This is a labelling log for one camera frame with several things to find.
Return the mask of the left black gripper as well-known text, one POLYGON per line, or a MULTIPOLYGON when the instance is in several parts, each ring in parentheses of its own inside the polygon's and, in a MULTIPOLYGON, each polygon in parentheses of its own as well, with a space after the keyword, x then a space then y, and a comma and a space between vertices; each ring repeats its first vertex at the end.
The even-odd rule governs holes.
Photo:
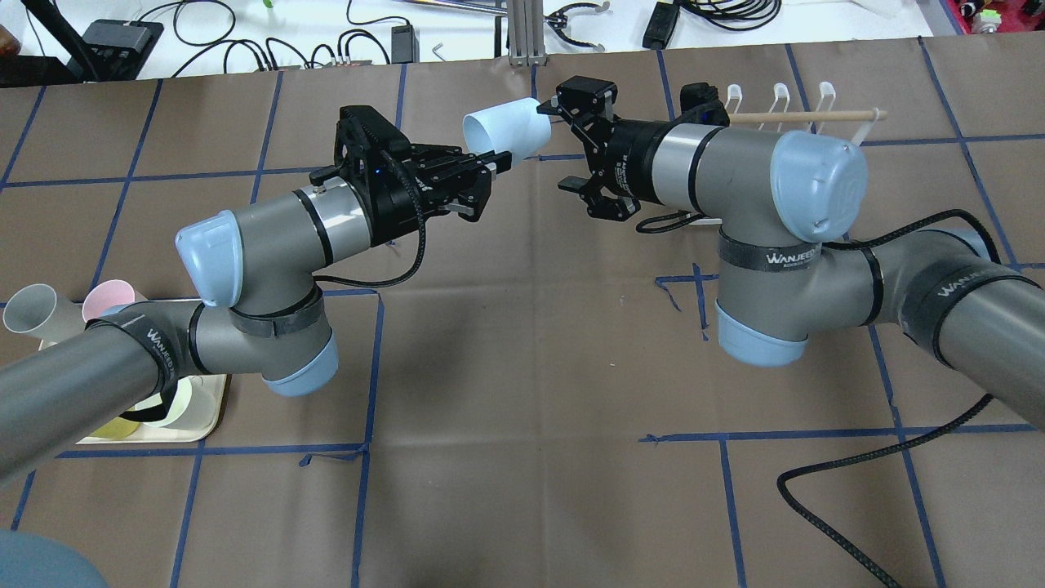
POLYGON ((359 201, 368 216, 371 246, 419 229, 415 204, 429 217, 456 213, 478 222, 491 194, 491 172, 507 172, 513 154, 463 152, 458 146, 414 144, 411 159, 387 158, 384 167, 359 180, 359 201))

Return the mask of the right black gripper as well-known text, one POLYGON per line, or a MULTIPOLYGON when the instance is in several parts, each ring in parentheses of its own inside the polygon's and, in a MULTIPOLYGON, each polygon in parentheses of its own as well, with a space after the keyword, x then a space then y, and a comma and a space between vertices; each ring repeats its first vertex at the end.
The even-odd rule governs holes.
POLYGON ((551 96, 536 112, 565 122, 585 149, 590 178, 565 177, 558 188, 585 202, 587 216, 624 222, 641 209, 629 172, 637 174, 648 148, 653 122, 637 122, 613 116, 571 114, 559 96, 551 96))

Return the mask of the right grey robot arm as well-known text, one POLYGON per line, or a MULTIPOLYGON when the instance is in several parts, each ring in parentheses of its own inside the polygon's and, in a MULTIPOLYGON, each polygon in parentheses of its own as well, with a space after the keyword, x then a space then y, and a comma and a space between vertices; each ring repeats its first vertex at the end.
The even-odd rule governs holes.
POLYGON ((867 190, 858 146, 806 131, 635 122, 606 97, 555 96, 591 177, 568 177, 593 217, 641 202, 717 217, 718 342, 747 364, 785 366, 814 332, 893 323, 919 349, 1043 428, 1043 290, 989 237, 925 219, 843 241, 867 190))

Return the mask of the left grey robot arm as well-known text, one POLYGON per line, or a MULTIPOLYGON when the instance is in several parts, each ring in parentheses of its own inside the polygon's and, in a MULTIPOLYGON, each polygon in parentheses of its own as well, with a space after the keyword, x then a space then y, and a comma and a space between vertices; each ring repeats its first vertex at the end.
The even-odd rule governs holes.
POLYGON ((178 233, 198 299, 116 305, 2 369, 2 483, 26 475, 115 417, 159 421, 180 380, 257 373, 284 397, 336 375, 321 271, 417 232, 429 217, 475 222, 511 152, 336 145, 309 185, 178 233))

